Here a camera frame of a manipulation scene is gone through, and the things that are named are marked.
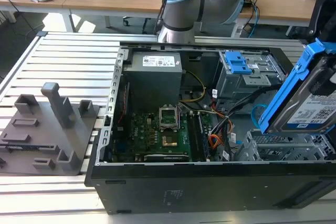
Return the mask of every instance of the wire bundle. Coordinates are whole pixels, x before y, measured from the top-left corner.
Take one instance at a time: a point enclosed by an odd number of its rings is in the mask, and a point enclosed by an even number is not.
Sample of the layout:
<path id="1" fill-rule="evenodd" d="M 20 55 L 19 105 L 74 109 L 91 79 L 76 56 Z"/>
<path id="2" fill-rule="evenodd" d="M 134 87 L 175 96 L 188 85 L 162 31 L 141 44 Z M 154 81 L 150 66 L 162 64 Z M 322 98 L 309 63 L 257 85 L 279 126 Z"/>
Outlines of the wire bundle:
<path id="1" fill-rule="evenodd" d="M 257 24 L 258 24 L 258 21 L 259 21 L 259 16 L 260 16 L 260 9 L 259 9 L 259 7 L 257 6 L 257 1 L 258 1 L 258 0 L 249 0 L 249 1 L 250 1 L 251 4 L 252 4 L 252 14 L 251 14 L 249 20 L 248 20 L 248 21 L 246 22 L 246 24 L 243 26 L 243 30 L 244 30 L 244 28 L 247 26 L 247 24 L 251 21 L 251 19 L 253 18 L 254 12 L 256 13 L 256 20 L 255 20 L 254 26 L 253 26 L 253 28 L 252 28 L 252 31 L 251 31 L 250 34 L 248 35 L 248 38 L 250 38 L 250 37 L 253 35 L 253 33 L 254 33 L 254 31 L 255 31 L 255 28 L 256 28 L 256 26 L 257 26 Z"/>

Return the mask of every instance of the wooden desk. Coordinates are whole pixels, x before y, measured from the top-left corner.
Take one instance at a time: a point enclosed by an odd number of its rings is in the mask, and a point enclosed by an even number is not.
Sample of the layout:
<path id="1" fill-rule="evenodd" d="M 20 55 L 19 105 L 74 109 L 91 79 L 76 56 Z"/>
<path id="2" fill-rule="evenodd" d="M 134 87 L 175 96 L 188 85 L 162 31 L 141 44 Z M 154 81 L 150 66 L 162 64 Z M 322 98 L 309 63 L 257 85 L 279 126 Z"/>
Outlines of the wooden desk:
<path id="1" fill-rule="evenodd" d="M 131 16 L 156 18 L 161 0 L 52 0 L 34 3 L 29 0 L 12 0 L 22 12 L 62 13 L 67 31 L 74 31 L 71 14 L 109 16 Z M 259 24 L 307 26 L 315 0 L 258 0 Z M 1 10 L 14 10 L 8 0 L 0 0 Z M 244 8 L 233 31 L 239 37 L 241 28 L 251 16 L 251 8 Z"/>

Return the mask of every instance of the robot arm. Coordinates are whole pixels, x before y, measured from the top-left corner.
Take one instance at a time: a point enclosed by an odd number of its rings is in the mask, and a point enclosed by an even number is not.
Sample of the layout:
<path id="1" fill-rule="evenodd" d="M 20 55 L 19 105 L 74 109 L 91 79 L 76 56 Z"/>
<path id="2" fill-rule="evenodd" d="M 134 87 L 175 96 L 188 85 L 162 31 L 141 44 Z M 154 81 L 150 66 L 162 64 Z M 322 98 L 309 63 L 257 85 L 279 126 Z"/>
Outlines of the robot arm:
<path id="1" fill-rule="evenodd" d="M 193 43 L 195 22 L 232 23 L 243 3 L 243 0 L 167 0 L 158 41 Z"/>

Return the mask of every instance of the yellow cable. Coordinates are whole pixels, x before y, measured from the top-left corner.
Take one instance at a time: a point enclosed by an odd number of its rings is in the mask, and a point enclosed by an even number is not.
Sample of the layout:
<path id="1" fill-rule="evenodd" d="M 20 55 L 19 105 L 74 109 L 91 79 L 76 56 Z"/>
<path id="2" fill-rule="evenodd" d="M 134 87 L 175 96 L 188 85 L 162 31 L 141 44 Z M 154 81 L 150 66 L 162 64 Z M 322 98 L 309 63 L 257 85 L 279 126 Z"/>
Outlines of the yellow cable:
<path id="1" fill-rule="evenodd" d="M 195 78 L 197 79 L 197 81 L 200 82 L 200 84 L 201 84 L 202 87 L 203 87 L 203 92 L 202 92 L 201 96 L 198 97 L 198 98 L 195 98 L 195 99 L 185 99 L 185 100 L 180 100 L 180 102 L 198 102 L 198 101 L 201 100 L 201 99 L 204 97 L 204 95 L 205 95 L 205 86 L 204 86 L 203 82 L 200 80 L 200 78 L 198 78 L 194 73 L 192 73 L 192 72 L 190 72 L 190 71 L 187 71 L 187 70 L 186 70 L 186 72 L 187 72 L 187 73 L 190 73 L 193 77 L 195 77 Z"/>

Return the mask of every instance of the sticker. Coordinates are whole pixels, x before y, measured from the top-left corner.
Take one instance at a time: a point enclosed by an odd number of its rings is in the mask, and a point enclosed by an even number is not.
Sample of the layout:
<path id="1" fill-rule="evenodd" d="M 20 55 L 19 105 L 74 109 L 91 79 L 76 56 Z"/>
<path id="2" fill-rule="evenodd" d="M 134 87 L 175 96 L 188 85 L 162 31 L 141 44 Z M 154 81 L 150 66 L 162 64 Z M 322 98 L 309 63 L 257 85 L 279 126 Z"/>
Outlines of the sticker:
<path id="1" fill-rule="evenodd" d="M 236 143 L 236 133 L 231 132 L 230 141 Z"/>
<path id="2" fill-rule="evenodd" d="M 249 68 L 259 68 L 257 64 L 247 64 Z"/>
<path id="3" fill-rule="evenodd" d="M 144 56 L 142 58 L 144 67 L 175 67 L 174 56 Z"/>
<path id="4" fill-rule="evenodd" d="M 305 124 L 326 122 L 336 112 L 336 91 L 328 97 L 310 95 L 289 119 L 287 123 L 298 123 L 297 127 L 307 127 Z"/>
<path id="5" fill-rule="evenodd" d="M 217 92 L 218 92 L 217 89 L 212 90 L 212 97 L 213 98 L 217 98 Z"/>
<path id="6" fill-rule="evenodd" d="M 308 123 L 300 123 L 296 128 L 307 128 Z"/>
<path id="7" fill-rule="evenodd" d="M 227 161 L 230 161 L 230 155 L 226 151 L 223 151 L 223 158 L 225 158 Z"/>

